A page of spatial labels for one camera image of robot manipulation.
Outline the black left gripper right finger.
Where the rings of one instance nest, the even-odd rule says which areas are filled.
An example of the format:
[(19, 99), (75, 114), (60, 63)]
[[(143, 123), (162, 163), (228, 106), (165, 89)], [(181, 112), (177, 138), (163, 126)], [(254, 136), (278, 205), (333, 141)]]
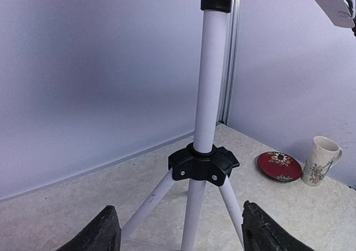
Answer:
[(242, 224), (245, 251), (312, 251), (281, 227), (256, 203), (244, 203)]

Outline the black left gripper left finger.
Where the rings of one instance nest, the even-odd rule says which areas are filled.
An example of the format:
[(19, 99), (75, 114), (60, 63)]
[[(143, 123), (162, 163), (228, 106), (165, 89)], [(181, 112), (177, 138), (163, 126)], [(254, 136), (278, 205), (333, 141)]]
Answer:
[(114, 206), (105, 206), (74, 238), (58, 250), (121, 249), (121, 228)]

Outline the white perforated music stand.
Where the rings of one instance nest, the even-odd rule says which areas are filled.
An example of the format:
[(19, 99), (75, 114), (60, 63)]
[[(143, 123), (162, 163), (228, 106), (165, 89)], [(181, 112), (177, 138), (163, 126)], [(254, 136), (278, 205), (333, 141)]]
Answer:
[(189, 181), (181, 249), (192, 250), (206, 183), (219, 188), (242, 248), (244, 205), (240, 206), (230, 182), (239, 166), (234, 154), (214, 146), (225, 54), (227, 16), (232, 0), (201, 0), (203, 11), (199, 87), (193, 143), (169, 156), (169, 170), (122, 228), (122, 237), (132, 232), (155, 209), (179, 180)]

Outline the red floral saucer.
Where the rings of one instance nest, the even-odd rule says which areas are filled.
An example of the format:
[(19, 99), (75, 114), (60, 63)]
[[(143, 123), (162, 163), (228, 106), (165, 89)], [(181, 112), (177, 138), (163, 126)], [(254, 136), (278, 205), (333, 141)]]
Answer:
[(256, 164), (266, 177), (282, 183), (296, 181), (302, 175), (300, 164), (283, 152), (264, 152), (257, 157)]

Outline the white patterned mug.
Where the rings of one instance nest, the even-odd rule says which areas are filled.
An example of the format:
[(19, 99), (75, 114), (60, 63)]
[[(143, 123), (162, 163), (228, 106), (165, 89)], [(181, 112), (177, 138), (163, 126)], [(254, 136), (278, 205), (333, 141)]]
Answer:
[(343, 149), (325, 136), (315, 136), (302, 172), (302, 181), (309, 186), (319, 186), (328, 171), (343, 156)]

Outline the right aluminium frame post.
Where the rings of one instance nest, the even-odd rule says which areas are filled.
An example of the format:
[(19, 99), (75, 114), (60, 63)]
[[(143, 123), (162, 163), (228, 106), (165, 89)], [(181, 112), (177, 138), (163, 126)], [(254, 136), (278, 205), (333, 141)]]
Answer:
[(233, 94), (235, 59), (239, 35), (240, 1), (241, 0), (232, 0), (231, 12), (228, 14), (225, 56), (222, 71), (223, 78), (221, 82), (219, 112), (217, 116), (217, 121), (225, 125), (228, 123)]

